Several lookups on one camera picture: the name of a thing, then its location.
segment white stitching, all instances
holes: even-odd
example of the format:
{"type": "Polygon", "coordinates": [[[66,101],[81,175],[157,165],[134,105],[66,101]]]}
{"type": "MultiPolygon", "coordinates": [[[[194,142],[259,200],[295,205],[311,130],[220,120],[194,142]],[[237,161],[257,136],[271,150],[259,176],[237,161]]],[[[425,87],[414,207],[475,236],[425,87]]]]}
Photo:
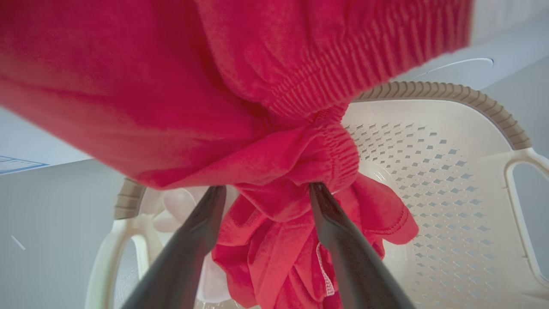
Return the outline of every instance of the white stitching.
{"type": "Polygon", "coordinates": [[[324,283],[326,284],[326,296],[332,296],[335,294],[334,285],[330,281],[330,278],[324,271],[324,267],[322,266],[322,259],[320,258],[320,242],[316,246],[316,257],[318,258],[318,264],[320,265],[320,271],[322,272],[322,276],[324,277],[324,283]]]}

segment ribbed cuff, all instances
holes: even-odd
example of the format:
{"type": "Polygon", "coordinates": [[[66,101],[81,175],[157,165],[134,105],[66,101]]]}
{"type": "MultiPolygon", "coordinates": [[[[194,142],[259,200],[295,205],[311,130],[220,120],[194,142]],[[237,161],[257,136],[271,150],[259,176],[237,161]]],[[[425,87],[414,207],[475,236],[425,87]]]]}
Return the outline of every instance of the ribbed cuff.
{"type": "Polygon", "coordinates": [[[327,184],[331,192],[349,187],[356,179],[360,156],[351,135],[339,123],[321,127],[324,149],[329,154],[332,175],[327,184]]]}
{"type": "Polygon", "coordinates": [[[307,117],[463,48],[469,42],[471,7],[471,0],[409,0],[377,9],[366,27],[305,57],[264,105],[291,119],[307,117]]]}

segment basket handle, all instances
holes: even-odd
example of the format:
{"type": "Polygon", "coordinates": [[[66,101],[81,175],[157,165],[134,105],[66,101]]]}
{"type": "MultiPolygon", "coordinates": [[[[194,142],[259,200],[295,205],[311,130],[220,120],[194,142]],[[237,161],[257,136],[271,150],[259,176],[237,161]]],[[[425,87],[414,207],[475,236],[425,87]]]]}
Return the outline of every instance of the basket handle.
{"type": "Polygon", "coordinates": [[[545,179],[549,181],[549,159],[536,153],[533,148],[526,148],[511,152],[507,164],[505,165],[505,180],[509,188],[509,200],[513,207],[520,237],[522,238],[522,243],[526,254],[528,255],[530,269],[532,270],[536,280],[546,288],[549,288],[549,280],[543,276],[540,266],[537,263],[534,247],[532,246],[528,229],[526,227],[526,221],[524,220],[522,208],[520,206],[517,187],[515,186],[513,170],[514,167],[521,163],[527,163],[534,166],[545,177],[545,179]]]}
{"type": "Polygon", "coordinates": [[[93,264],[86,295],[85,309],[111,309],[120,258],[129,239],[134,238],[139,272],[145,272],[158,244],[150,239],[146,224],[139,222],[139,205],[145,187],[129,178],[124,180],[114,207],[111,232],[105,237],[93,264]]]}

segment red cloth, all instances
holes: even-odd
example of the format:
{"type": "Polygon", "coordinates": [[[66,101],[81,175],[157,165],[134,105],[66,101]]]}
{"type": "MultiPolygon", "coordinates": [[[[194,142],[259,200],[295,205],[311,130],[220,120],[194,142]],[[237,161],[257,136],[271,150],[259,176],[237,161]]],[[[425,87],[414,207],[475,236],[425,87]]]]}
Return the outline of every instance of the red cloth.
{"type": "Polygon", "coordinates": [[[340,307],[319,277],[307,183],[337,191],[380,255],[381,238],[415,236],[394,193],[357,174],[339,122],[359,91],[465,46],[470,7],[4,1],[0,102],[144,185],[236,184],[214,252],[234,299],[340,307]]]}

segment laundry basket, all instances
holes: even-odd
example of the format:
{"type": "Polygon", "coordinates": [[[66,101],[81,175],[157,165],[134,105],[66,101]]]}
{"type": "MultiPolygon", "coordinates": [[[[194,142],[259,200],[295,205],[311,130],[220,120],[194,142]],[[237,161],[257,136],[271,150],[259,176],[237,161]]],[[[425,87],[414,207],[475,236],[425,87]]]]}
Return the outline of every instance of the laundry basket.
{"type": "MultiPolygon", "coordinates": [[[[393,188],[420,227],[407,245],[386,243],[384,260],[417,308],[549,308],[549,282],[512,178],[525,162],[549,179],[549,162],[500,105],[468,87],[394,82],[361,94],[343,123],[358,145],[361,172],[393,188]]],[[[136,242],[140,275],[161,249],[150,227],[162,208],[136,207],[143,192],[130,180],[122,188],[87,309],[112,308],[125,241],[136,242]]],[[[232,300],[195,306],[237,307],[232,300]]]]}

